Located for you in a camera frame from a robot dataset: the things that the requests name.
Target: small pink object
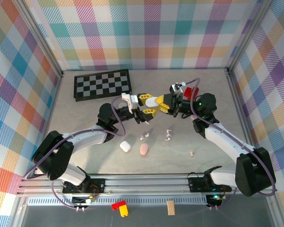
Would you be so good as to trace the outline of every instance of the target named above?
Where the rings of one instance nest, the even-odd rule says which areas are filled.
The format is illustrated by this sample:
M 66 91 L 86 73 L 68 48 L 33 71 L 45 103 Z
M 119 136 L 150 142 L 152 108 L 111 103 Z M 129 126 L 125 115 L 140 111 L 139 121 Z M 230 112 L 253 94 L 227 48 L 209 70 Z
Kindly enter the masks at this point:
M 142 155 L 146 155 L 147 151 L 148 151 L 148 144 L 147 143 L 141 144 L 141 146 L 140 146 L 140 153 Z

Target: red lego brick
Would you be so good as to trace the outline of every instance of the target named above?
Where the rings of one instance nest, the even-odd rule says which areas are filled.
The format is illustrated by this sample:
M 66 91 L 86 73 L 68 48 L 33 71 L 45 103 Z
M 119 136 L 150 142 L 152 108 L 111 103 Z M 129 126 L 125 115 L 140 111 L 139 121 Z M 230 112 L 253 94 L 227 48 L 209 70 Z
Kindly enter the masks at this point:
M 193 91 L 194 91 L 193 88 L 187 87 L 185 92 L 184 92 L 184 94 L 183 94 L 183 96 L 186 97 L 188 100 L 190 100 L 191 99 L 191 95 L 193 94 Z M 198 91 L 199 91 L 199 88 L 197 87 L 195 95 L 194 95 L 194 99 L 197 96 Z
M 117 202 L 117 203 L 112 204 L 112 209 L 117 210 L 119 209 L 119 207 L 124 206 L 124 205 L 126 205 L 125 201 Z

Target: wire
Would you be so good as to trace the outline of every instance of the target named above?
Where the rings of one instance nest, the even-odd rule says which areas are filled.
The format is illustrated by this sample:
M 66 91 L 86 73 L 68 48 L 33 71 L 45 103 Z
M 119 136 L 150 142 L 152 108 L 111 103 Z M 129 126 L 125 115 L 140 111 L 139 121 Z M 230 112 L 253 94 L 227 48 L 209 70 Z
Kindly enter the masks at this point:
M 92 187 L 92 188 L 93 188 L 93 187 L 96 187 L 96 188 L 97 188 L 97 191 L 98 191 L 97 195 L 99 195 L 99 192 L 100 192 L 100 191 L 99 191 L 98 186 L 96 186 L 95 184 L 92 184 L 90 187 Z
M 115 111 L 115 107 L 114 107 L 114 102 L 121 98 L 121 96 L 118 96 L 116 97 L 115 99 L 113 99 L 113 101 L 111 102 L 111 107 L 112 107 L 112 111 L 116 117 L 116 119 L 118 120 L 118 122 L 121 124 L 121 127 L 123 129 L 123 134 L 116 134 L 112 131 L 108 131 L 108 130 L 105 130 L 105 129 L 85 129 L 85 130 L 81 130 L 81 131 L 78 131 L 78 132 L 75 132 L 73 133 L 72 135 L 69 135 L 68 137 L 62 139 L 61 141 L 59 141 L 55 146 L 52 147 L 52 149 L 50 149 L 50 151 L 44 155 L 43 158 L 41 158 L 29 171 L 27 174 L 24 175 L 24 179 L 27 180 L 27 179 L 33 179 L 33 178 L 36 178 L 36 177 L 39 177 L 39 176 L 42 176 L 42 175 L 39 175 L 39 176 L 32 176 L 32 177 L 28 177 L 48 156 L 50 156 L 50 154 L 55 150 L 57 149 L 62 143 L 64 143 L 65 141 L 67 141 L 68 139 L 74 137 L 74 136 L 77 136 L 79 134 L 82 134 L 82 133 L 86 133 L 86 132 L 94 132 L 94 131 L 102 131 L 102 132 L 106 132 L 106 133 L 110 133 L 114 136 L 125 136 L 126 135 L 126 131 L 125 131 L 125 127 L 124 125 L 122 124 L 122 121 L 120 119 L 120 117 L 118 116 L 117 112 Z
M 53 189 L 53 183 L 54 183 L 54 182 L 55 182 L 55 181 L 52 181 L 52 192 L 53 192 L 54 197 L 56 197 L 56 199 L 57 199 L 60 203 L 62 203 L 64 206 L 66 206 L 66 207 L 68 207 L 68 208 L 71 208 L 71 209 L 73 209 L 73 210 L 77 210 L 77 209 L 74 208 L 73 206 L 68 205 L 68 204 L 66 204 L 65 202 L 63 202 L 63 201 L 57 196 L 55 190 Z
M 199 176 L 198 176 L 198 174 L 197 174 L 196 172 L 190 172 L 190 173 L 187 175 L 187 179 L 188 179 L 189 175 L 191 175 L 191 174 L 196 174 L 197 177 L 199 178 Z
M 193 89 L 193 93 L 192 93 L 192 97 L 194 97 L 195 95 L 195 91 L 200 83 L 200 78 L 196 78 L 192 81 L 189 81 L 188 83 L 186 84 L 190 84 L 194 81 L 197 81 L 196 82 L 196 85 L 195 85 L 195 88 Z M 271 182 L 271 185 L 273 187 L 272 189 L 272 192 L 269 193 L 269 194 L 266 194 L 266 193 L 262 193 L 262 192 L 259 192 L 261 195 L 264 195 L 264 196 L 273 196 L 275 194 L 275 181 L 272 177 L 272 175 L 270 174 L 268 168 L 266 167 L 266 165 L 263 163 L 263 161 L 250 149 L 248 149 L 243 143 L 241 143 L 238 139 L 236 139 L 235 137 L 233 137 L 232 135 L 230 135 L 228 132 L 222 130 L 220 127 L 216 126 L 215 124 L 212 124 L 211 122 L 203 119 L 202 117 L 200 117 L 199 115 L 197 115 L 194 111 L 194 108 L 193 108 L 193 100 L 191 99 L 190 100 L 190 108 L 191 108 L 191 111 L 193 112 L 193 114 L 198 118 L 200 119 L 201 121 L 211 125 L 212 127 L 214 127 L 215 129 L 219 130 L 220 132 L 223 132 L 226 136 L 228 136 L 231 140 L 233 140 L 234 142 L 238 143 L 243 149 L 245 149 L 247 152 L 249 152 L 250 154 L 252 154 L 253 157 L 255 157 L 255 159 L 261 164 L 261 166 L 263 167 L 263 169 L 265 170 L 270 182 Z
M 224 191 L 223 196 L 225 196 L 225 194 L 226 194 L 226 187 L 225 187 L 225 185 L 222 185 L 222 188 L 223 188 L 223 191 Z
M 227 204 L 229 204 L 229 203 L 233 200 L 233 198 L 235 197 L 235 194 L 236 194 L 236 192 L 237 192 L 237 189 L 238 189 L 238 188 L 235 188 L 235 190 L 233 191 L 233 194 L 231 195 L 230 199 L 227 200 L 226 203 L 221 204 L 218 208 L 223 208 L 223 207 L 225 207 Z

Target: yellow lego brick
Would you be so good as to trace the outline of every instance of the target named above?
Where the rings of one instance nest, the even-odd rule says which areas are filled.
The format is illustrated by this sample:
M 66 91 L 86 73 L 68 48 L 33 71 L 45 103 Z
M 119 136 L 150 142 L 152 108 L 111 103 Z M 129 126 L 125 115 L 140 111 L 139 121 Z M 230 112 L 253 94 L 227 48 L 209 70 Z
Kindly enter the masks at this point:
M 156 116 L 158 112 L 158 109 L 146 109 L 146 110 L 143 110 L 143 113 L 145 114 L 152 114 L 152 117 L 154 118 Z
M 158 103 L 161 107 L 169 109 L 169 106 L 166 105 L 163 101 L 164 101 L 164 95 L 159 96 L 159 97 L 156 98 L 156 103 Z
M 127 210 L 127 206 L 126 205 L 123 205 L 123 206 L 119 207 L 119 210 L 120 210 L 120 214 L 121 214 L 121 216 L 123 218 L 128 216 L 128 210 Z
M 141 100 L 142 104 L 145 105 L 147 99 L 152 98 L 153 96 L 150 94 L 142 94 L 138 97 Z

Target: checkered pattern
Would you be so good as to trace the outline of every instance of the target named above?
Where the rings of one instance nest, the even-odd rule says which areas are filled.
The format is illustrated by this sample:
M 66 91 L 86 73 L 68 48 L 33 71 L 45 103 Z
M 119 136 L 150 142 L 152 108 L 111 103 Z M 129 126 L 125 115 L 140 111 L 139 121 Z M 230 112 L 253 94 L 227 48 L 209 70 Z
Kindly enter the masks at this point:
M 42 138 L 57 81 L 12 0 L 0 0 L 0 227 Z
M 128 71 L 75 77 L 76 101 L 129 93 Z
M 275 0 L 235 69 L 253 138 L 270 152 L 284 207 L 284 0 Z
M 27 3 L 63 69 L 117 70 L 225 67 L 233 41 L 245 33 L 241 19 L 253 18 L 247 6 L 255 1 Z
M 242 41 L 243 41 L 243 39 L 244 39 L 244 37 L 246 35 L 246 32 L 248 31 L 248 29 L 249 29 L 249 27 L 251 25 L 251 22 L 252 22 L 253 18 L 255 17 L 255 15 L 256 15 L 256 13 L 257 13 L 257 11 L 258 11 L 258 9 L 259 9 L 259 7 L 260 7 L 262 2 L 263 2 L 262 0 L 257 0 L 257 2 L 255 4 L 251 14 L 248 17 L 248 20 L 247 20 L 247 22 L 246 22 L 246 24 L 245 24 L 245 26 L 244 26 L 240 36 L 239 36 L 239 39 L 237 40 L 237 43 L 236 43 L 235 47 L 233 48 L 233 50 L 231 52 L 231 56 L 228 59 L 226 67 L 230 66 L 230 64 L 231 64 L 231 62 L 233 60 L 233 57 L 237 53 L 238 47 L 242 44 Z

